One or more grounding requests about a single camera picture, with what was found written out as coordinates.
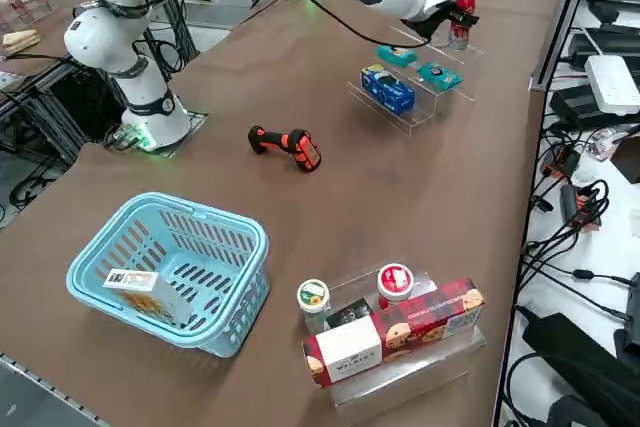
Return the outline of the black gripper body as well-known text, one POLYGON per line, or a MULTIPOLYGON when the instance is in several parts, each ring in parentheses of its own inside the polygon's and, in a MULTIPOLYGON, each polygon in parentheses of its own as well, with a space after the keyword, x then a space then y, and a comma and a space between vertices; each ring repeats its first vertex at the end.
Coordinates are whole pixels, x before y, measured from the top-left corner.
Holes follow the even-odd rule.
POLYGON ((407 26, 421 38, 431 38, 440 24, 449 19, 450 13, 455 7, 454 1, 444 2, 429 10, 425 15, 408 20, 407 26))

